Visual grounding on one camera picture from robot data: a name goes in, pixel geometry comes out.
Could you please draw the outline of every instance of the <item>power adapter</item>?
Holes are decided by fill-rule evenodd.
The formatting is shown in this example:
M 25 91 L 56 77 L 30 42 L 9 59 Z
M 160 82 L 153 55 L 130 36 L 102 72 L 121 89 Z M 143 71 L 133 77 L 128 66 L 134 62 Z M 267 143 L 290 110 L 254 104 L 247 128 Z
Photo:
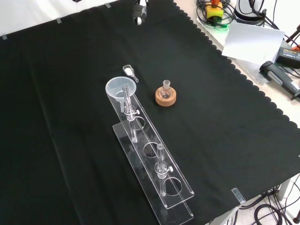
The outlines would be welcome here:
M 300 52 L 288 48 L 280 47 L 276 63 L 295 69 L 300 68 Z

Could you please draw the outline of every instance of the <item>cable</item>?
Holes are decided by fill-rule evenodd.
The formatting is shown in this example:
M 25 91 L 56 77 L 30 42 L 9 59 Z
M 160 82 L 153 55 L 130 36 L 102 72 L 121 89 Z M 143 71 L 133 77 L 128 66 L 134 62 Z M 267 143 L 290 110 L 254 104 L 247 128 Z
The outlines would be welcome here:
M 292 76 L 294 76 L 294 77 L 300 78 L 300 74 L 299 74 L 296 70 L 294 70 L 294 69 L 292 69 L 292 68 L 290 68 L 290 69 L 293 70 L 294 72 L 296 72 L 297 74 L 299 74 L 299 76 L 292 74 L 290 71 L 288 71 L 288 70 L 287 70 L 286 68 L 284 68 L 284 67 L 279 67 L 279 68 L 281 68 L 282 71 L 284 71 L 284 72 L 286 72 L 286 73 L 289 73 L 290 75 L 292 75 Z
M 207 7 L 207 6 L 212 6 L 212 5 L 211 5 L 211 4 L 207 4 L 206 2 L 202 2 L 202 4 L 199 4 L 199 5 L 197 6 L 197 9 L 196 9 L 196 13 L 197 13 L 198 19 L 199 19 L 202 23 L 207 24 L 207 25 L 210 25 L 210 26 L 225 27 L 225 26 L 231 24 L 231 22 L 233 21 L 233 19 L 234 19 L 234 17 L 233 17 L 233 11 L 230 9 L 230 7 L 231 7 L 233 10 L 234 10 L 234 7 L 233 7 L 232 5 L 230 5 L 229 3 L 228 3 L 228 5 L 227 5 L 227 9 L 229 9 L 230 13 L 229 13 L 224 7 L 215 6 L 215 7 L 217 7 L 217 8 L 222 9 L 222 10 L 224 11 L 224 13 L 226 13 L 226 14 L 228 15 L 228 17 L 226 17 L 226 18 L 220 19 L 220 21 L 227 20 L 227 19 L 231 19 L 230 22 L 228 22 L 228 23 L 219 23 L 219 22 L 217 22 L 217 21 L 215 21 L 215 20 L 212 20 L 212 19 L 207 18 L 207 16 L 204 14 L 204 12 L 205 12 L 205 7 Z M 198 13 L 198 10 L 199 10 L 199 9 L 202 10 L 202 15 L 203 15 L 203 17 L 206 19 L 206 21 L 203 20 L 203 19 L 199 16 L 199 13 Z
M 238 213 L 239 213 L 239 210 L 236 210 L 233 225 L 236 225 L 236 221 L 238 220 Z
M 268 197 L 268 200 L 269 200 L 269 203 L 270 203 L 270 206 L 271 206 L 271 200 L 270 200 L 268 192 L 267 192 L 267 197 Z M 279 218 L 278 219 L 276 217 L 274 217 L 274 218 L 275 218 L 276 222 L 278 223 L 279 222 Z
M 275 204 L 276 204 L 276 206 L 277 206 L 277 209 L 280 211 L 280 208 L 282 208 L 282 206 L 281 206 L 280 201 L 279 201 L 279 199 L 278 199 L 278 197 L 277 197 L 277 194 L 274 195 L 274 201 L 275 201 Z M 284 217 L 284 219 L 285 219 L 285 224 L 286 224 L 286 225 L 287 225 L 288 223 L 291 224 L 290 220 L 286 217 L 286 215 L 283 214 L 283 213 L 281 213 L 281 214 L 283 215 L 283 217 Z
M 224 8 L 228 7 L 228 4 L 230 4 L 231 0 L 221 0 L 220 1 Z M 197 0 L 197 5 L 202 5 L 205 3 L 211 3 L 211 0 Z
M 296 41 L 299 36 L 300 36 L 300 34 L 297 37 L 295 37 L 294 41 Z
M 251 6 L 252 12 L 250 12 L 250 13 L 244 13 L 244 12 L 241 10 L 241 8 L 240 8 L 240 0 L 238 0 L 238 1 L 239 1 L 239 3 L 238 3 L 239 10 L 240 10 L 240 12 L 241 12 L 242 14 L 244 14 L 244 15 L 249 15 L 249 14 L 254 13 L 253 10 L 255 11 L 255 0 L 253 1 L 253 5 Z M 264 4 L 264 0 L 262 0 L 261 6 L 260 6 L 258 12 L 260 12 L 261 9 L 263 8 L 263 4 Z
M 267 196 L 266 193 L 263 193 L 258 199 L 256 199 L 254 202 L 252 202 L 251 204 L 249 205 L 242 205 L 240 207 L 240 210 L 247 210 L 247 209 L 250 209 L 252 208 L 253 206 L 257 205 L 259 202 L 261 202 L 265 197 Z
M 298 187 L 298 185 L 296 185 L 295 182 L 294 182 L 293 186 L 294 186 L 294 185 L 297 187 L 297 189 L 298 189 L 299 192 L 300 192 L 300 188 Z M 286 209 L 287 207 L 289 207 L 289 206 L 295 204 L 299 199 L 300 199 L 300 196 L 299 196 L 299 198 L 298 198 L 296 201 L 294 201 L 293 203 L 291 203 L 291 204 L 289 204 L 289 205 L 287 205 L 287 206 L 285 206 L 285 207 L 283 207 L 283 208 L 280 208 L 279 210 Z M 263 216 L 263 217 L 257 219 L 257 220 L 256 220 L 254 223 L 252 223 L 251 225 L 256 224 L 257 222 L 259 222 L 259 220 L 261 220 L 261 219 L 263 219 L 263 218 L 265 218 L 265 217 L 267 217 L 268 215 L 271 215 L 271 214 L 273 214 L 273 213 L 274 213 L 274 212 L 271 212 L 271 213 L 269 213 L 269 214 L 267 214 L 267 215 L 265 215 L 265 216 Z
M 274 10 L 273 10 L 273 22 L 275 20 L 275 10 L 276 10 L 276 5 L 277 5 L 277 0 L 275 1 L 275 6 L 274 6 Z
M 287 195 L 287 197 L 286 197 L 286 200 L 285 200 L 285 212 L 286 212 L 286 204 L 287 204 L 287 199 L 289 198 L 289 196 L 290 196 L 290 194 L 291 194 L 291 192 L 292 192 L 292 190 L 293 190 L 293 188 L 294 188 L 294 185 L 296 185 L 296 182 L 297 182 L 297 180 L 298 180 L 298 178 L 299 178 L 299 176 L 300 176 L 300 174 L 298 175 L 298 177 L 297 177 L 297 179 L 295 180 L 295 182 L 294 182 L 294 184 L 293 184 L 293 186 L 292 186 L 292 189 L 291 189 L 291 191 L 290 191 L 290 193 Z
M 279 28 L 278 28 L 278 26 L 275 24 L 275 23 L 273 23 L 266 15 L 264 16 L 265 17 L 265 19 L 267 19 L 265 22 L 268 24 L 268 25 L 270 25 L 272 28 L 274 28 L 274 29 L 277 29 L 277 30 L 279 30 Z M 289 36 L 287 36 L 286 34 L 285 34 L 285 36 L 290 40 L 290 41 L 292 41 L 295 45 L 297 45 L 298 46 L 298 48 L 300 48 L 300 45 L 298 45 L 293 39 L 291 39 Z
M 263 209 L 263 208 L 271 208 L 272 210 L 274 210 L 273 212 L 271 212 L 269 215 L 273 214 L 273 213 L 277 213 L 278 215 L 278 221 L 277 221 L 277 225 L 282 225 L 282 216 L 279 212 L 278 209 L 276 209 L 274 206 L 272 205 L 269 205 L 269 204 L 262 204 L 260 206 L 258 206 L 255 211 L 254 211 L 254 220 L 255 220 L 255 223 L 257 223 L 257 225 L 262 225 L 261 222 L 259 222 L 259 219 L 258 219 L 258 212 Z
M 290 68 L 290 69 L 300 76 L 300 73 L 298 73 L 294 68 Z

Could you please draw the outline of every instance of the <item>small glass flask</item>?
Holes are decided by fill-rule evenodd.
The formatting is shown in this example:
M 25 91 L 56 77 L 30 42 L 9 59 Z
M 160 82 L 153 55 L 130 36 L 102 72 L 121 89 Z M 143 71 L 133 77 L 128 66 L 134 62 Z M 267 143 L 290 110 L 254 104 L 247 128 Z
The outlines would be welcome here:
M 170 98 L 173 94 L 172 89 L 170 88 L 171 82 L 168 80 L 165 80 L 163 82 L 163 87 L 159 91 L 159 96 L 161 98 Z

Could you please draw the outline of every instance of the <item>clear funnel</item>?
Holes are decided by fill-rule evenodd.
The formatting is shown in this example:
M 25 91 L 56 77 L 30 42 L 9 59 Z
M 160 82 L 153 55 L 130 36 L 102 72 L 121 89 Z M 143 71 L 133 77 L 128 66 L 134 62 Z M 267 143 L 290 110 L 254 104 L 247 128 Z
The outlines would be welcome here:
M 121 106 L 121 112 L 124 112 L 124 92 L 123 92 L 123 86 L 126 85 L 129 91 L 129 96 L 132 96 L 135 93 L 136 90 L 136 84 L 135 82 L 125 76 L 118 76 L 113 79 L 111 79 L 109 82 L 107 82 L 105 86 L 106 93 L 114 98 L 116 101 L 120 102 Z

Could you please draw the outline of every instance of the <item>white powder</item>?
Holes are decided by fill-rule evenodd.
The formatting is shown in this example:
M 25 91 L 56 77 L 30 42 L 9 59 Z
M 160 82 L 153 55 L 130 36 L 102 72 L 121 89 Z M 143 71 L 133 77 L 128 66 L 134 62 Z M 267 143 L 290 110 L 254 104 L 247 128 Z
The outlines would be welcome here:
M 130 68 L 126 68 L 125 69 L 125 73 L 128 75 L 128 76 L 132 76 L 133 73 L 132 73 L 132 70 Z

